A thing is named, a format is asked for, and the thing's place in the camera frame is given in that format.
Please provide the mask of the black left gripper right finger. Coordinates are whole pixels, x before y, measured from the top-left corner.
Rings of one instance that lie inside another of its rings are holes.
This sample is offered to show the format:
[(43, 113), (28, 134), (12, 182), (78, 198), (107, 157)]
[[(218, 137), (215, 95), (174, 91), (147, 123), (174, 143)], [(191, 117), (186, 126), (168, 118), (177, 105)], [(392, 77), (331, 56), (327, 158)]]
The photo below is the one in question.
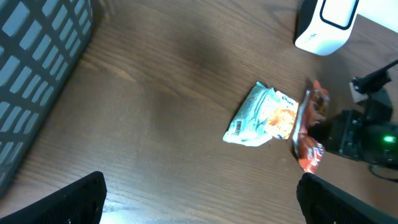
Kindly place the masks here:
[(297, 200), (307, 223), (397, 224), (396, 218), (312, 173), (304, 173), (299, 180)]

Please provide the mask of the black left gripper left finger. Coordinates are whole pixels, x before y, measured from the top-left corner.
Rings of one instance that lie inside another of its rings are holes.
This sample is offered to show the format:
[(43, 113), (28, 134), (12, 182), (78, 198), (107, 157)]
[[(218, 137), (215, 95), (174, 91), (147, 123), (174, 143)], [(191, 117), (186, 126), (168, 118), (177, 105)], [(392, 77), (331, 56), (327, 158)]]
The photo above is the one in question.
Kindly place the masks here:
[(104, 175), (96, 171), (1, 218), (1, 224), (99, 224), (106, 194)]

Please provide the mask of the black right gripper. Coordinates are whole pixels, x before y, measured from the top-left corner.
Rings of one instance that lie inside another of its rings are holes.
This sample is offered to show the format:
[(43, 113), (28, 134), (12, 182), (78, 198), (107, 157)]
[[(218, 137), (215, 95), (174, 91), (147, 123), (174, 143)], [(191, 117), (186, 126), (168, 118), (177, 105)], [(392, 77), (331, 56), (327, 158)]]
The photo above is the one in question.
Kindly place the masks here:
[(363, 112), (343, 110), (338, 116), (308, 129), (308, 135), (330, 153), (371, 165), (397, 169), (397, 123), (386, 90), (360, 102)]

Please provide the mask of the orange Top chocolate bar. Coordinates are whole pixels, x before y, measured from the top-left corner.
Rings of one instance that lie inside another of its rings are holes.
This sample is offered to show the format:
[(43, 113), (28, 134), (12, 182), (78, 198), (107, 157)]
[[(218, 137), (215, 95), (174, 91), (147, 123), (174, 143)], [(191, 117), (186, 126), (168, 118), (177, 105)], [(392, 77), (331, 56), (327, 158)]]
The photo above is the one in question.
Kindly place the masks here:
[(329, 101), (329, 92), (315, 80), (298, 108), (292, 140), (298, 164), (304, 172), (314, 174), (325, 152), (323, 145), (308, 135), (308, 130), (326, 120)]

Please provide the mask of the teal snack packet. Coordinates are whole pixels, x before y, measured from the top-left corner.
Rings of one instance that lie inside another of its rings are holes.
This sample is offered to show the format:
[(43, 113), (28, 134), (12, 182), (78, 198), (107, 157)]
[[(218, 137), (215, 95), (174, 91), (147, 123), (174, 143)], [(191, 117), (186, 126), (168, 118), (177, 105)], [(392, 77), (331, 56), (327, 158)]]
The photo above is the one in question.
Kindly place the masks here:
[(235, 117), (230, 122), (223, 141), (248, 147), (258, 147), (272, 139), (272, 135), (265, 129), (269, 113), (266, 107), (273, 88), (267, 88), (257, 82), (243, 101)]

